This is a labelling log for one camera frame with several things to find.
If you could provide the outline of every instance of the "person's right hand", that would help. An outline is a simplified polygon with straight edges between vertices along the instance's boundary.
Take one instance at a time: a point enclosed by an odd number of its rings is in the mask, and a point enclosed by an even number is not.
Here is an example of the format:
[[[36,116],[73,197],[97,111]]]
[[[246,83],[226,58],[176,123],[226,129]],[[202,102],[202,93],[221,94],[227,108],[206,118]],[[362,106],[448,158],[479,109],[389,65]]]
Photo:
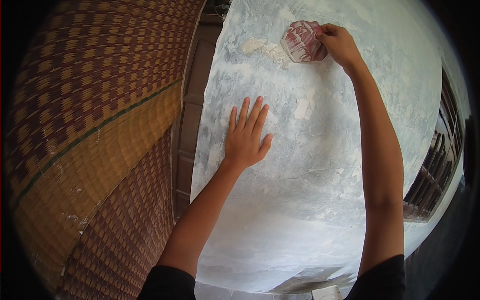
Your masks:
[[[333,24],[323,24],[321,28],[325,33],[318,33],[317,39],[347,74],[356,65],[364,63],[355,41],[345,28]]]

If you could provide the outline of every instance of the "white plaster patch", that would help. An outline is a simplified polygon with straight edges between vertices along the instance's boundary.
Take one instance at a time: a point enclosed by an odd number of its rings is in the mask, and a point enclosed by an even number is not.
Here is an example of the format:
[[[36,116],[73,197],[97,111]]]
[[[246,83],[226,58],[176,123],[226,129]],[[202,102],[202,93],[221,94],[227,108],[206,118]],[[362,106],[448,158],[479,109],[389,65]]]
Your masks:
[[[280,10],[280,17],[285,18],[286,20],[289,20],[289,21],[292,21],[292,22],[296,21],[295,16],[292,14],[290,9],[288,9],[288,6],[284,6]]]
[[[272,124],[277,124],[278,118],[273,114],[272,111],[268,111],[267,113],[267,119],[270,121]]]
[[[236,65],[233,65],[233,70],[235,72],[241,71],[245,77],[252,76],[252,66],[249,63],[243,62]]]
[[[293,113],[293,116],[300,120],[305,117],[305,114],[307,113],[307,107],[308,107],[308,101],[305,99],[298,99],[298,106],[295,112]]]
[[[260,39],[256,37],[250,37],[243,44],[240,45],[240,49],[246,56],[252,55],[252,53],[259,49],[262,50],[263,46],[267,43],[266,39]]]
[[[288,70],[291,59],[279,43],[269,43],[262,49],[262,54],[273,60],[274,63],[280,65],[283,70]]]
[[[252,55],[254,51],[260,51],[274,63],[278,64],[283,70],[288,70],[291,63],[291,59],[285,50],[283,50],[282,45],[269,42],[266,39],[250,37],[240,45],[240,49],[246,56]]]

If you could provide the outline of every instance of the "wall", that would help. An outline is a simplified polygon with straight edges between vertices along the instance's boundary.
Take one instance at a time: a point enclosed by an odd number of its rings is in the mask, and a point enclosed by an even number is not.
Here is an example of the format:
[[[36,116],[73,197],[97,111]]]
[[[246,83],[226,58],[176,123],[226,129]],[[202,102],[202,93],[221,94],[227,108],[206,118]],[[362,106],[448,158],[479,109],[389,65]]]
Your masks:
[[[412,13],[416,5],[393,0],[233,1],[205,91],[191,200],[216,171],[229,112],[243,97],[264,96],[270,111],[263,135],[271,132],[274,139],[265,160],[248,168],[230,193],[200,257],[197,280],[270,291],[307,268],[336,268],[328,279],[347,277],[352,284],[365,232],[353,86],[330,57],[293,64],[282,60],[281,53],[272,54],[275,44],[268,43],[278,43],[295,20],[330,22],[350,31],[398,136],[405,194],[432,139],[443,54],[452,52],[444,49],[449,48],[445,38],[437,41],[439,29],[432,34],[436,25],[424,8],[422,16],[430,22],[418,22],[418,12]],[[241,45],[251,37],[266,39],[269,51],[246,55]],[[456,91],[466,95],[455,56],[446,59],[455,66]],[[439,207],[427,225],[406,223],[406,255],[442,211]]]

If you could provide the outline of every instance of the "red sandpaper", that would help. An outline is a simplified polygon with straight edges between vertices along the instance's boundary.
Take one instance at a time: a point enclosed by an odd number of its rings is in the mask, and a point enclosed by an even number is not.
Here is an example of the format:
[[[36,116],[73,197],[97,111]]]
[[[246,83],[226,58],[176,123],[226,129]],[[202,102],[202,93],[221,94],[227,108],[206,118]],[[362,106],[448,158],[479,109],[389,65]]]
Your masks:
[[[283,35],[280,44],[294,62],[321,61],[328,51],[316,37],[325,33],[318,22],[293,22]]]

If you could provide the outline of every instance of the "black sleeve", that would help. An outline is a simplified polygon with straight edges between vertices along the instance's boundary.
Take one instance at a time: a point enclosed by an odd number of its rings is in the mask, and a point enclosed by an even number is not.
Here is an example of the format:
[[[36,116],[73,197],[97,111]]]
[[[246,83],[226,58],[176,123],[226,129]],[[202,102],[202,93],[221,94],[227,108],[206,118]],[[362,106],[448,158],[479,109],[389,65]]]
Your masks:
[[[402,300],[405,293],[404,255],[394,256],[363,273],[345,300]]]
[[[138,300],[195,300],[195,278],[185,271],[157,265],[147,276]]]

